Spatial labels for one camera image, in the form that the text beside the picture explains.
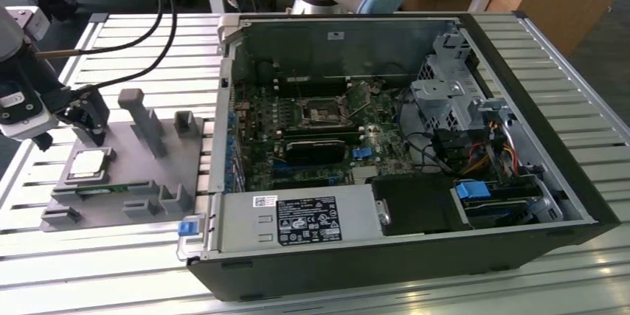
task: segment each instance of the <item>motherboard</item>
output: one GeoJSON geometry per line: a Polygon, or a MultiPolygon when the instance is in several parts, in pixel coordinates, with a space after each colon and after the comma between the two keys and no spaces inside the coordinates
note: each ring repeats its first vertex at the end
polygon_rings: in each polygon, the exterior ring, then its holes
{"type": "Polygon", "coordinates": [[[245,190],[364,184],[373,176],[412,173],[396,124],[399,88],[384,81],[308,77],[241,84],[235,111],[245,190]]]}

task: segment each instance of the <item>metal rail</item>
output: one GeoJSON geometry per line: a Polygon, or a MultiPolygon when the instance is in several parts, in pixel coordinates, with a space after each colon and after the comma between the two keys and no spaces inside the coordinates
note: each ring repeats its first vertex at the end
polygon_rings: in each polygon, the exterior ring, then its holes
{"type": "MultiPolygon", "coordinates": [[[[217,15],[181,16],[175,48],[149,75],[103,90],[117,107],[123,87],[147,93],[160,117],[183,107],[205,118],[197,208],[207,203],[219,56],[217,15]]],[[[91,24],[81,48],[125,43],[152,15],[113,15],[91,24]]],[[[40,214],[68,158],[73,134],[56,129],[40,153],[24,143],[0,183],[0,313],[2,314],[571,314],[630,305],[630,147],[627,128],[546,39],[511,14],[475,18],[531,93],[622,225],[579,246],[554,250],[520,269],[371,288],[224,303],[175,256],[177,224],[156,223],[44,234],[40,214]]],[[[168,20],[141,49],[71,61],[69,84],[97,83],[145,67],[165,42],[168,20]]],[[[482,71],[490,90],[498,87],[482,71]]],[[[111,121],[129,120],[112,109],[111,121]]]]}

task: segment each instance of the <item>barcode sticker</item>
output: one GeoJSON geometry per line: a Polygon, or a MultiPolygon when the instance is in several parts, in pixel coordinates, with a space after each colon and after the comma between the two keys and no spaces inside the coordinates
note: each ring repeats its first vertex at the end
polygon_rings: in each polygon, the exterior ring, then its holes
{"type": "Polygon", "coordinates": [[[253,208],[259,207],[275,207],[277,201],[276,195],[255,195],[253,196],[253,208]]]}

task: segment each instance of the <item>white sticker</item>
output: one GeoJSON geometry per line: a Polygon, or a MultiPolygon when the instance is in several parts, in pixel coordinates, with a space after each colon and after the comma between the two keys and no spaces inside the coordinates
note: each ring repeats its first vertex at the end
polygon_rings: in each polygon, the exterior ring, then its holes
{"type": "Polygon", "coordinates": [[[253,208],[256,207],[275,207],[277,201],[276,195],[255,195],[253,208]]]}
{"type": "Polygon", "coordinates": [[[345,37],[344,32],[328,32],[328,41],[343,40],[344,37],[345,37]]]}

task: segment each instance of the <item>yellow wire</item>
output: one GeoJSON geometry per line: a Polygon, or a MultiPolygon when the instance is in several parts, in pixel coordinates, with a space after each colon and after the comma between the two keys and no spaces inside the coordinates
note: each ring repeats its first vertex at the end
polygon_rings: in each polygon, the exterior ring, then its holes
{"type": "Polygon", "coordinates": [[[486,155],[482,160],[479,160],[471,167],[467,168],[466,171],[463,171],[463,175],[466,175],[466,174],[470,173],[471,171],[479,169],[479,168],[483,166],[483,164],[487,163],[488,159],[490,159],[490,158],[488,158],[488,156],[486,155]]]}

